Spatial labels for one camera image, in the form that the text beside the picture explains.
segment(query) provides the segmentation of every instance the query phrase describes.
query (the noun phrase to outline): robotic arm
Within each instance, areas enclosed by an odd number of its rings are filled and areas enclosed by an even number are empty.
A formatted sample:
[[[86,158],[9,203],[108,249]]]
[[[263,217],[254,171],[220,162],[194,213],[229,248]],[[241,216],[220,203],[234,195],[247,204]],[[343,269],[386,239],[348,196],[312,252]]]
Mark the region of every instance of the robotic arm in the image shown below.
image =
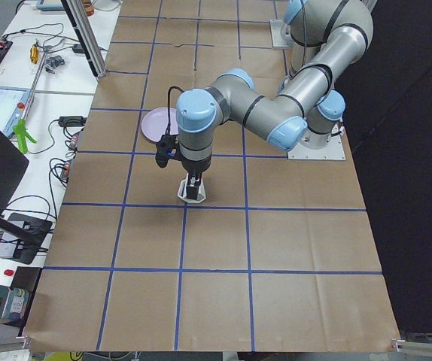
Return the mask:
[[[274,99],[256,93],[253,80],[241,69],[232,69],[205,89],[192,89],[179,97],[179,134],[161,138],[156,161],[161,168],[169,159],[181,161],[187,171],[184,199],[198,199],[202,173],[211,165],[214,129],[226,121],[235,120],[285,152],[296,146],[307,129],[325,128],[312,117],[312,109],[335,93],[335,80],[365,53],[373,21],[360,0],[303,0],[303,4],[304,8],[300,0],[290,1],[284,16],[295,44],[290,75]],[[312,58],[303,64],[306,51]]]

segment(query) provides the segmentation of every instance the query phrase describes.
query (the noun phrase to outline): wire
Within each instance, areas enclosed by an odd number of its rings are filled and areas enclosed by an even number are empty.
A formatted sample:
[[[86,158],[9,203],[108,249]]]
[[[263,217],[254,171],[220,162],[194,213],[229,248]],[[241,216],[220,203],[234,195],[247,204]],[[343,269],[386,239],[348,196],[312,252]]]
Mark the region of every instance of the wire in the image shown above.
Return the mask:
[[[128,357],[132,353],[134,353],[134,355],[138,355],[137,351],[128,352],[124,356],[120,356],[120,357],[112,357],[111,352],[109,352],[109,356],[99,355],[98,353],[94,353],[94,352],[84,352],[84,353],[87,353],[88,355],[92,355],[92,356],[97,356],[97,357],[100,357],[102,359],[108,359],[110,361],[119,361],[121,359]]]
[[[50,203],[49,203],[49,201],[46,200],[43,196],[37,196],[37,195],[34,195],[34,194],[29,194],[29,195],[27,195],[27,196],[21,196],[21,197],[15,198],[15,199],[11,200],[9,203],[7,203],[7,206],[6,206],[5,208],[3,208],[3,209],[6,209],[6,210],[9,211],[8,207],[9,207],[10,205],[12,205],[13,203],[15,203],[15,202],[17,202],[17,201],[19,201],[19,200],[21,200],[21,199],[26,199],[26,198],[38,198],[38,199],[42,199],[42,200],[45,202],[45,204],[47,205],[47,208],[48,208],[47,213],[42,212],[42,213],[44,213],[44,214],[47,215],[47,216],[45,217],[45,220],[47,220],[47,218],[48,218],[49,216],[51,216],[52,218],[54,218],[54,216],[53,216],[52,214],[50,214]]]
[[[15,7],[15,14],[19,12],[20,6],[23,4],[25,0],[20,0],[17,6]]]
[[[181,93],[184,93],[184,90],[176,85],[170,86],[168,89],[168,125],[166,127],[166,135],[169,135],[171,133],[171,91],[173,91],[174,89],[177,89]]]
[[[305,1],[300,0],[301,9],[303,11],[303,37],[304,37],[304,48],[303,48],[303,60],[301,66],[303,67],[306,64],[306,48],[308,47],[308,29],[306,28],[306,9],[305,9]]]
[[[43,153],[43,152],[45,152],[46,150],[49,150],[50,148],[52,148],[52,147],[56,144],[56,140],[53,138],[53,135],[52,135],[52,132],[51,132],[51,130],[50,130],[50,127],[51,127],[55,122],[58,122],[58,121],[59,121],[59,120],[53,120],[53,121],[51,121],[51,122],[49,123],[49,125],[47,126],[47,131],[49,132],[50,138],[52,139],[52,144],[51,144],[49,147],[47,147],[47,148],[45,148],[45,149],[43,149],[43,150],[39,150],[38,152],[30,152],[30,151],[29,151],[30,154],[40,154],[40,153]]]

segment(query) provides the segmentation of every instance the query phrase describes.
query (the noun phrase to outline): brown paper mat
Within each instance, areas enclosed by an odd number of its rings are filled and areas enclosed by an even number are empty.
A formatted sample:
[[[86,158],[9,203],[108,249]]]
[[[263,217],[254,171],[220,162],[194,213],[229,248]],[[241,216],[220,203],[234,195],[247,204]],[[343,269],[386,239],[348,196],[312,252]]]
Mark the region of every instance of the brown paper mat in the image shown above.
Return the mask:
[[[228,123],[208,198],[187,206],[181,164],[157,167],[138,128],[169,86],[234,67],[273,97],[288,61],[269,38],[280,3],[124,2],[26,327],[34,351],[390,349],[397,326],[346,143],[345,162],[290,161]]]

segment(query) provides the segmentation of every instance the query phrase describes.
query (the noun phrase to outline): blue tape line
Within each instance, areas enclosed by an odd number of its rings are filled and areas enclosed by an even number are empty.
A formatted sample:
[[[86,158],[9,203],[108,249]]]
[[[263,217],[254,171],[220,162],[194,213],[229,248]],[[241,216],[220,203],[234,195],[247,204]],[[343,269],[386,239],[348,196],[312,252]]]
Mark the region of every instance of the blue tape line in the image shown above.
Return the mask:
[[[133,207],[133,208],[184,208],[184,205],[138,205],[132,203],[87,203],[87,202],[63,202],[62,205],[90,206],[90,207]],[[223,206],[223,205],[188,205],[188,209],[223,209],[243,211],[245,206]],[[285,207],[250,207],[249,211],[293,211],[293,212],[366,212],[365,208],[285,208]]]
[[[246,253],[248,255],[248,296],[249,296],[249,326],[251,333],[251,351],[255,352],[254,341],[254,310],[253,310],[253,278],[251,276],[251,238],[249,227],[249,200],[248,200],[248,172],[246,165],[246,137],[245,129],[242,128],[242,147],[243,147],[243,179],[245,185],[245,226],[246,226]]]
[[[153,43],[152,43],[152,47],[151,47],[151,54],[149,56],[149,62],[148,62],[148,71],[147,71],[148,74],[149,74],[149,71],[151,69],[151,63],[152,63],[152,58],[153,58],[154,48],[155,48],[154,43],[156,42],[157,27],[159,25],[162,7],[163,7],[163,0],[160,0],[159,10],[158,10],[158,13],[157,13],[156,27],[154,29]],[[144,90],[143,90],[143,93],[142,93],[141,108],[142,108],[142,106],[144,104],[145,96],[146,96],[146,89],[148,87],[148,78],[149,78],[148,74],[146,74],[145,86],[144,86]],[[138,119],[138,127],[137,127],[137,129],[135,131],[134,141],[132,143],[132,152],[133,153],[135,152],[135,146],[136,146],[137,139],[138,139],[138,131],[139,131],[139,128],[140,128],[139,127],[139,123],[141,122],[141,115],[142,115],[142,113],[140,112],[139,113],[139,119]],[[134,158],[135,158],[135,155],[134,154],[131,155],[131,163],[129,164],[129,171],[128,171],[127,180],[126,180],[126,189],[124,190],[123,204],[122,204],[122,208],[121,208],[121,212],[120,212],[119,225],[117,227],[116,241],[114,243],[114,250],[113,250],[112,262],[111,262],[111,267],[112,268],[114,268],[115,263],[116,263],[117,248],[119,246],[120,232],[121,232],[122,224],[123,224],[124,211],[126,209],[125,204],[126,204],[126,201],[127,201],[127,195],[129,193],[129,186],[130,186],[130,182],[131,182],[131,174],[132,174],[132,167],[133,167],[133,164],[134,164]],[[107,313],[109,294],[111,292],[112,275],[113,275],[113,271],[111,270],[110,274],[109,274],[108,288],[107,288],[107,291],[106,291],[106,294],[105,294],[105,303],[104,303],[104,308],[103,308],[103,311],[102,311],[102,319],[101,319],[101,326],[99,328],[99,336],[97,338],[97,345],[96,345],[96,349],[97,350],[99,350],[100,347],[101,347],[102,335],[104,334],[105,315]]]
[[[236,0],[236,18],[238,19],[238,57],[241,60],[241,21],[239,19],[239,0]]]
[[[174,332],[174,351],[179,347],[179,320],[181,316],[181,294],[183,284],[183,264],[184,264],[184,241],[186,239],[186,221],[187,221],[187,207],[184,207],[183,224],[181,231],[181,252],[179,253],[179,270],[178,270],[178,303],[176,305],[176,322]]]
[[[150,267],[92,267],[92,266],[62,266],[46,265],[49,271],[91,271],[91,272],[141,272],[141,273],[224,273],[249,275],[383,275],[382,271],[308,271],[290,269],[207,269],[207,268],[150,268]]]
[[[198,1],[198,17],[201,15],[201,0]],[[197,70],[197,62],[198,62],[198,42],[199,42],[199,24],[200,22],[197,21],[196,23],[196,39],[195,39],[195,45],[196,48],[194,49],[194,63],[193,63],[193,70]]]

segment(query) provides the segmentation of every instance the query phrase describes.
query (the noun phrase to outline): grid square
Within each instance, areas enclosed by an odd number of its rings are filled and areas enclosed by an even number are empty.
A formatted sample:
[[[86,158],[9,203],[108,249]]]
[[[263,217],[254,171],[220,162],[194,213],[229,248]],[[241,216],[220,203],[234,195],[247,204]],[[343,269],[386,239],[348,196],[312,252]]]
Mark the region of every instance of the grid square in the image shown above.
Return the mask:
[[[157,17],[161,1],[137,0],[124,2],[120,9],[120,17]]]
[[[250,158],[247,170],[248,201],[253,207],[365,208],[349,161]]]
[[[159,168],[154,156],[137,155],[132,167],[127,202],[134,205],[183,205],[177,197],[186,171],[180,162],[169,161]]]
[[[236,0],[201,0],[201,19],[237,20]]]
[[[173,19],[183,17],[195,19],[198,16],[198,7],[199,0],[171,0],[163,2],[161,16]]]
[[[399,338],[381,275],[318,275],[329,351],[391,350]]]
[[[137,111],[90,111],[78,150],[131,152],[138,119]]]
[[[275,18],[273,1],[239,0],[239,19],[249,21],[266,21]]]
[[[178,350],[251,350],[247,275],[183,275]]]
[[[314,271],[307,220],[305,212],[250,211],[251,267]]]
[[[187,211],[185,268],[247,269],[246,257],[244,211]]]
[[[108,278],[109,272],[43,270],[24,329],[31,350],[95,350],[105,300],[94,295],[105,295]],[[70,292],[74,285],[84,285],[91,296]]]
[[[120,207],[63,205],[45,265],[111,267]]]
[[[253,275],[252,281],[257,350],[326,350],[314,275]]]
[[[177,273],[115,272],[101,349],[173,350],[177,295]]]
[[[238,24],[224,21],[202,21],[199,24],[198,44],[237,47]]]
[[[239,33],[242,47],[272,47],[268,23],[241,23]]]
[[[99,79],[92,108],[140,109],[146,75],[109,73]]]
[[[126,208],[117,267],[178,268],[182,220],[182,209]]]
[[[218,207],[245,205],[245,182],[241,158],[213,156],[211,167],[204,172],[202,179],[207,199],[201,205]]]
[[[312,212],[307,219],[317,270],[382,270],[366,212]]]
[[[232,68],[241,68],[237,47],[199,47],[196,78],[216,79]]]
[[[64,202],[122,203],[131,156],[79,153]]]
[[[173,85],[177,85],[183,90],[192,89],[193,74],[189,76],[161,75],[155,71],[148,78],[144,108],[155,109],[167,106],[168,89]],[[171,92],[171,107],[175,108],[179,96],[180,93],[176,89]]]
[[[154,71],[153,74],[192,77],[194,49],[193,46],[155,45],[151,68],[157,71]]]
[[[106,59],[109,71],[147,72],[151,48],[151,44],[112,43]]]
[[[284,57],[277,49],[241,49],[241,67],[252,77],[281,78],[286,75]]]
[[[112,42],[144,41],[152,43],[156,32],[156,19],[120,17],[112,35]]]
[[[195,20],[161,19],[157,24],[156,42],[173,45],[196,43]]]

